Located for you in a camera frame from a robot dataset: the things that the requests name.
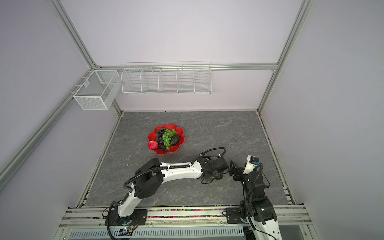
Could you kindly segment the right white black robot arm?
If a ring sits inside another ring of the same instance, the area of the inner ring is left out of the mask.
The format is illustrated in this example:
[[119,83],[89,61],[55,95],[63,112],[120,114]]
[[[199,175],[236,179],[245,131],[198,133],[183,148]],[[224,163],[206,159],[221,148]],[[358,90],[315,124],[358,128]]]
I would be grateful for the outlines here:
[[243,200],[239,205],[241,219],[250,225],[255,239],[281,240],[277,214],[265,193],[263,164],[248,161],[241,168],[231,161],[229,175],[242,185]]

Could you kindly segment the green grape bunch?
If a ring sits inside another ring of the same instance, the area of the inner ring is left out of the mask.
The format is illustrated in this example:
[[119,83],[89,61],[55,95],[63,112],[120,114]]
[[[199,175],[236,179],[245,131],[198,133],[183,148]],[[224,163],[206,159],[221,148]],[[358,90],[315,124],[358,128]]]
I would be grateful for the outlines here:
[[175,129],[171,129],[171,130],[165,129],[165,130],[166,130],[166,133],[163,135],[163,137],[165,140],[165,145],[167,146],[166,151],[168,151],[168,150],[170,150],[170,147],[171,147],[170,146],[170,140],[171,140],[172,136],[174,136],[177,133],[177,131]]

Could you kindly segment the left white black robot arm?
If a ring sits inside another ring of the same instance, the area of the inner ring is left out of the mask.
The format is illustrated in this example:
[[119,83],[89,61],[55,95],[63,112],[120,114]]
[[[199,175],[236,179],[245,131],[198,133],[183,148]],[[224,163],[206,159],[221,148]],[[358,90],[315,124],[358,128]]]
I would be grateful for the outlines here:
[[123,188],[128,192],[122,200],[111,203],[105,216],[105,225],[130,224],[139,203],[153,196],[164,183],[183,179],[201,179],[202,184],[210,184],[214,180],[222,179],[223,175],[229,172],[229,165],[224,159],[226,152],[225,147],[209,149],[187,163],[161,163],[158,158],[149,160],[123,184]]

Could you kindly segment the dark avocado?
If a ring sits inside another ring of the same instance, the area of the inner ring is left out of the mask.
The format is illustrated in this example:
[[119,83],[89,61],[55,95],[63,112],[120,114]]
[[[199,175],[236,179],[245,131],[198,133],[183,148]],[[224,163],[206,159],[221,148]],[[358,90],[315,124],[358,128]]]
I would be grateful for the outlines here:
[[172,136],[170,140],[170,146],[171,147],[176,146],[180,142],[180,140],[181,140],[181,136],[175,134],[174,136]]
[[207,182],[212,183],[214,180],[221,180],[223,178],[222,173],[214,173],[212,176],[208,177]]

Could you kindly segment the red apple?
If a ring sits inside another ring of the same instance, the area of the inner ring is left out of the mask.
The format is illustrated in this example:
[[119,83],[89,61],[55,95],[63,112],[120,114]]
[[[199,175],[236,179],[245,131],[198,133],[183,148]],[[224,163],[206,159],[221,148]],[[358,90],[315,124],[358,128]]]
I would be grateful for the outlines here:
[[157,141],[154,141],[154,140],[149,141],[149,143],[148,143],[148,148],[150,150],[156,150],[158,148],[158,146],[159,146],[159,143]]

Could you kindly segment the red flower-shaped fruit bowl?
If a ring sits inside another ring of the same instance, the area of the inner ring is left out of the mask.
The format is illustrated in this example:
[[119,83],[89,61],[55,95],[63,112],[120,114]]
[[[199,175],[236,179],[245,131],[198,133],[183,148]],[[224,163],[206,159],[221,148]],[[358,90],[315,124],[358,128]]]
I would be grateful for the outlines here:
[[148,148],[158,155],[179,150],[185,142],[184,130],[174,124],[160,125],[148,135]]

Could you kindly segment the dark purple grape bunch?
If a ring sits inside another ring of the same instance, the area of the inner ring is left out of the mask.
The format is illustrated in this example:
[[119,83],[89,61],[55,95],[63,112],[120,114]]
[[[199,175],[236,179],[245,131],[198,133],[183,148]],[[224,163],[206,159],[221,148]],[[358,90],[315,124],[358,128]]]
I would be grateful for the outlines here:
[[162,151],[167,150],[167,146],[165,145],[165,140],[163,135],[166,133],[165,129],[159,129],[156,134],[157,134],[157,143],[158,143],[158,149]]

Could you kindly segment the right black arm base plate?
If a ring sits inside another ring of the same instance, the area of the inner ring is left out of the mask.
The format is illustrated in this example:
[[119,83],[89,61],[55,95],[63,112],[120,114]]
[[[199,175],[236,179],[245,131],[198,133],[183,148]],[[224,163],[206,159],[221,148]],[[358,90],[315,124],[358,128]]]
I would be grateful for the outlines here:
[[226,217],[228,224],[248,224],[247,213],[243,208],[225,208],[222,214]]

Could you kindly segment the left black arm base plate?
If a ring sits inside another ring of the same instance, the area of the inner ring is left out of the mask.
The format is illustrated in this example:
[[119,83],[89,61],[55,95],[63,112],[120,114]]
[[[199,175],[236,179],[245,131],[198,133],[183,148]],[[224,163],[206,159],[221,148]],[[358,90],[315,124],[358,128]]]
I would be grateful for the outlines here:
[[107,214],[105,226],[109,222],[109,226],[136,226],[145,225],[147,219],[147,209],[135,209],[133,214],[128,217],[120,217],[118,211],[112,209]]

